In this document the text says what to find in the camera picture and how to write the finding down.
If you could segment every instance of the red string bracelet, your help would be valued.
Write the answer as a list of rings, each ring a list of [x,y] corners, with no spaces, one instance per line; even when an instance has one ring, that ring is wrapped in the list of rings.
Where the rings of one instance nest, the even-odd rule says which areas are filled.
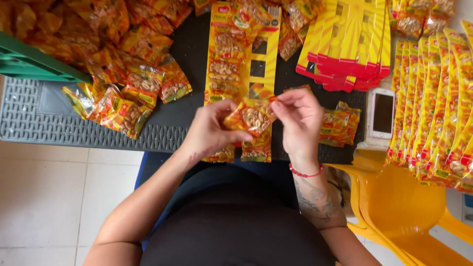
[[[294,168],[292,168],[292,164],[289,163],[289,170],[291,170],[291,172],[294,174],[294,175],[297,175],[297,176],[300,176],[300,177],[316,177],[318,175],[320,175],[320,173],[322,173],[322,170],[324,169],[324,166],[321,164],[320,165],[320,171],[318,173],[316,173],[315,175],[313,176],[308,176],[308,175],[304,175],[304,174],[301,174],[299,172],[297,172],[296,170],[294,170]]]

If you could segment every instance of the smartphone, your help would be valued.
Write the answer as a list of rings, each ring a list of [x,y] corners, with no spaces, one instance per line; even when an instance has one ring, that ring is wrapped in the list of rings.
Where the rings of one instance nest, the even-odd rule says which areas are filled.
[[[374,89],[372,92],[371,136],[391,139],[393,136],[395,93],[389,89]]]

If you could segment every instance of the woman's left hand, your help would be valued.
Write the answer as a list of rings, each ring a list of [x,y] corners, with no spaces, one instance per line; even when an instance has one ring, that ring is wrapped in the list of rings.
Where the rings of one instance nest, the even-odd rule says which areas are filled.
[[[189,166],[210,156],[229,143],[250,142],[250,133],[237,130],[225,130],[221,122],[237,108],[232,99],[225,99],[197,109],[189,132],[178,149],[181,155],[188,156]]]

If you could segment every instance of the tile floor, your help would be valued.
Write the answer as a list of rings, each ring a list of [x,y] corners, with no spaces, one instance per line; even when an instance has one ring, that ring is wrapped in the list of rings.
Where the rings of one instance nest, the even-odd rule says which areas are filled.
[[[133,191],[142,155],[0,141],[0,265],[82,265],[105,217]],[[448,197],[461,217],[462,196]],[[471,246],[441,228],[431,234],[473,260]],[[390,250],[359,240],[383,265],[402,265]]]

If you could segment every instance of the green crate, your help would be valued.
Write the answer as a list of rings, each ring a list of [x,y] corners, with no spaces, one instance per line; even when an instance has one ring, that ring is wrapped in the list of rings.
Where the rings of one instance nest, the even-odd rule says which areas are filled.
[[[92,77],[0,32],[0,74],[16,79],[92,83]]]

